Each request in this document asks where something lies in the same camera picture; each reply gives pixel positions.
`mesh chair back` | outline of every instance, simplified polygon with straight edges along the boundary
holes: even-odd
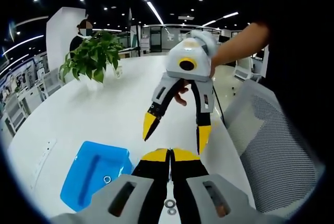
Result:
[[[62,87],[59,79],[58,69],[54,69],[43,76],[45,91],[48,96],[51,96],[55,91]]]
[[[275,94],[252,80],[244,82],[224,117],[257,210],[290,218],[315,188],[323,164],[284,116]]]

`yellow circular sensor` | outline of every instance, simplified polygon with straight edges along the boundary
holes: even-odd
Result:
[[[196,61],[192,58],[182,58],[179,60],[178,65],[185,71],[191,71],[197,67]]]

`office chair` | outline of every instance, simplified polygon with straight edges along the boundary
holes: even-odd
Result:
[[[325,166],[282,113],[275,94],[246,80],[224,113],[256,209],[289,219],[307,200]]]
[[[258,82],[261,77],[259,74],[253,74],[253,60],[251,57],[236,61],[233,76],[241,81],[254,79],[256,82]]]
[[[45,89],[44,92],[48,97],[63,85],[59,79],[58,68],[46,73],[43,76],[42,81]]]
[[[5,111],[7,112],[10,124],[16,132],[27,118],[16,94],[11,95],[11,97],[6,101]]]

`white vase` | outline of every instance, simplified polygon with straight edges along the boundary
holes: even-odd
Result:
[[[80,75],[79,79],[80,82],[85,84],[87,89],[91,92],[95,92],[103,88],[103,83],[97,82],[94,79],[89,79],[86,75]]]
[[[119,79],[123,73],[123,68],[121,65],[118,65],[117,69],[113,66],[113,72],[117,79]]]

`blue tray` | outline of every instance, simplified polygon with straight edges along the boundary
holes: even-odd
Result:
[[[113,181],[132,171],[127,149],[84,142],[67,174],[61,199],[74,211],[80,211],[90,204],[92,195],[106,185],[108,178]]]

